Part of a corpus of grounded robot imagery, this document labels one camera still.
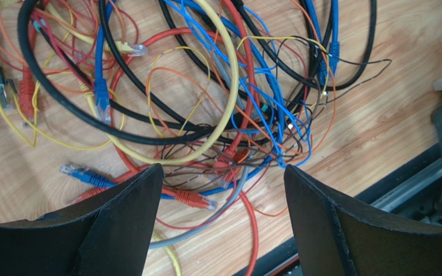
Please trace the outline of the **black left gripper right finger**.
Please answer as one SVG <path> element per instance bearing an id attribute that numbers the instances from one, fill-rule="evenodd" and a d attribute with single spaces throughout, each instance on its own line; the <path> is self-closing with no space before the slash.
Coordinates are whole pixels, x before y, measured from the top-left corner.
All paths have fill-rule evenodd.
<path id="1" fill-rule="evenodd" d="M 374 208 L 295 166 L 284 186 L 303 275 L 442 275 L 442 227 Z"/>

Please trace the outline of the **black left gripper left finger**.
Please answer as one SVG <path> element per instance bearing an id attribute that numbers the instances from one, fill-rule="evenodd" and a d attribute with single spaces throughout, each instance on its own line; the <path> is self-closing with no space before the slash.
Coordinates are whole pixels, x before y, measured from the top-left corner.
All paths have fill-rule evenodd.
<path id="1" fill-rule="evenodd" d="M 37 220 L 0 224 L 0 275 L 141 275 L 163 178 L 154 164 Z"/>

